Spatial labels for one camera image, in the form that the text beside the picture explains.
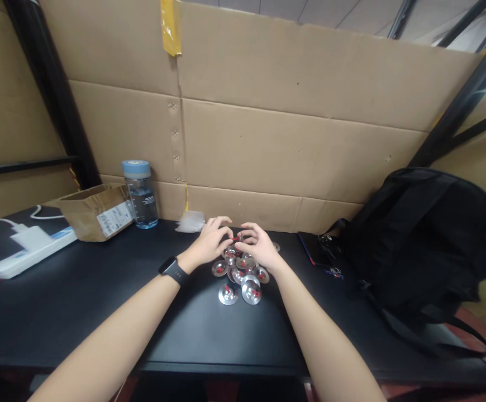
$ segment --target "power strip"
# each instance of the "power strip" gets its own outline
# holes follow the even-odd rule
[[[53,241],[36,251],[22,250],[0,261],[0,279],[10,279],[77,240],[71,226],[51,236]]]

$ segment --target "box label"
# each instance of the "box label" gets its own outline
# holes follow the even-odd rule
[[[98,222],[105,237],[109,237],[133,220],[128,202],[123,202],[98,215]]]

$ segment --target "forearm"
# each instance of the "forearm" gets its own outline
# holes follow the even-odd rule
[[[178,258],[184,270],[192,271]],[[131,372],[180,286],[158,275],[91,333],[30,401],[107,402]]]
[[[292,269],[284,265],[274,276],[321,400],[385,400],[358,351]]]

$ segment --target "water bottle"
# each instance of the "water bottle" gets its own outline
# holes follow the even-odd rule
[[[150,229],[158,223],[154,186],[150,174],[150,164],[141,160],[122,162],[127,189],[133,203],[133,218],[140,229]]]

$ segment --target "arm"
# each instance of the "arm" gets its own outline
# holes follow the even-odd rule
[[[234,237],[228,217],[210,219],[198,239],[178,256],[178,265],[190,274],[215,259]],[[36,390],[30,402],[107,402],[131,372],[180,285],[158,275],[134,294],[85,339]]]
[[[323,401],[385,401],[366,363],[342,330],[323,311],[255,223],[241,225],[251,236],[236,247],[250,253],[275,277],[295,335]]]

